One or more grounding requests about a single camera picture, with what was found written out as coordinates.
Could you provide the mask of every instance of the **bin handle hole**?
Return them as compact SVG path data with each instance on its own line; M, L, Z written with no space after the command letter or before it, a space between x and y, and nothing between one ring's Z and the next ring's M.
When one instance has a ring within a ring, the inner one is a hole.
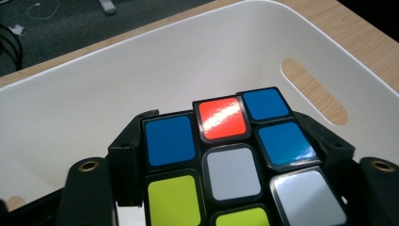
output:
M386 172L394 172L395 171L395 168L391 164L383 162L383 161L375 160L371 163L371 165L374 168L381 170L381 171L386 171Z
M281 71L326 119L336 125L345 125L348 114L341 103L335 99L298 61L285 58L281 63Z
M83 172L92 171L95 170L99 165L100 163L98 161L90 160L88 162L82 163L78 169L79 171Z

